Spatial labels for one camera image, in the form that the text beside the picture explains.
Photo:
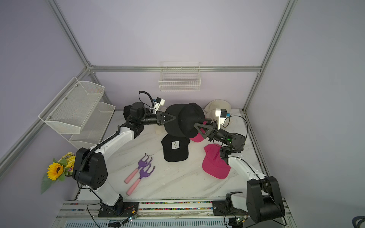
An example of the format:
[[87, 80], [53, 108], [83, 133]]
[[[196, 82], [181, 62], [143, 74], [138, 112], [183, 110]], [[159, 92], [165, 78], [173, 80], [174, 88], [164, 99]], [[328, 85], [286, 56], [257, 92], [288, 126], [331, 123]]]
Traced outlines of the black cap with white logo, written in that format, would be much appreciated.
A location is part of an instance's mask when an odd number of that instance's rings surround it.
[[190, 139], [167, 134], [161, 141], [163, 156], [167, 162], [182, 162], [188, 159]]

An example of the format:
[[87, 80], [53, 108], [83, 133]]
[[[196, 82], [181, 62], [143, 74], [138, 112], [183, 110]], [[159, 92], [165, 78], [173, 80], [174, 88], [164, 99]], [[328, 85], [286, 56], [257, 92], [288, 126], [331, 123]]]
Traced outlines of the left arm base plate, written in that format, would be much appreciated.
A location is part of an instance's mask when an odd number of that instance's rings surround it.
[[114, 206], [101, 203], [99, 218], [121, 218], [132, 217], [137, 214], [139, 202], [137, 201], [118, 201]]

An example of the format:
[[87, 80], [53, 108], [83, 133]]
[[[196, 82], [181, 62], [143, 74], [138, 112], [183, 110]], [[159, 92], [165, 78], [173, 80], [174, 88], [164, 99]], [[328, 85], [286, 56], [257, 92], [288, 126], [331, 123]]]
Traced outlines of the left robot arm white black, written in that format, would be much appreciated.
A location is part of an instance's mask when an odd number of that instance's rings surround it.
[[129, 116], [116, 132], [92, 148], [80, 148], [76, 153], [72, 178], [78, 187], [82, 184], [91, 190], [101, 202], [113, 207], [122, 197], [108, 182], [106, 161], [126, 143], [136, 139], [145, 125], [164, 125], [176, 120], [176, 115], [166, 112], [148, 111], [141, 102], [134, 103]]

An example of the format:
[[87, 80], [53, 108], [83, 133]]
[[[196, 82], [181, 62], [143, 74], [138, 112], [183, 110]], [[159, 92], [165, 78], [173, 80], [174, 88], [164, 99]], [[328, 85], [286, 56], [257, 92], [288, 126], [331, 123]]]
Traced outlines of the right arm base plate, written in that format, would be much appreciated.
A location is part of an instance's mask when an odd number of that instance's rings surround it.
[[213, 200], [212, 204], [214, 216], [249, 215], [247, 197], [243, 192], [229, 192], [224, 200]]

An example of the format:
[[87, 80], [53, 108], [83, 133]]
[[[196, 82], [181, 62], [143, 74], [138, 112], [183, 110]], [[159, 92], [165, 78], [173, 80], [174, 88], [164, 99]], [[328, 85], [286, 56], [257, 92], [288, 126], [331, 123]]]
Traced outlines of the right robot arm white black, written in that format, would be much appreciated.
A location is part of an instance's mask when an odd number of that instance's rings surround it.
[[232, 207], [247, 212], [255, 223], [284, 218], [285, 207], [278, 180], [259, 172], [237, 155], [243, 151], [247, 137], [229, 133], [219, 128], [215, 121], [195, 123], [194, 127], [204, 139], [222, 143], [220, 158], [247, 181], [246, 193], [236, 192], [229, 196]]

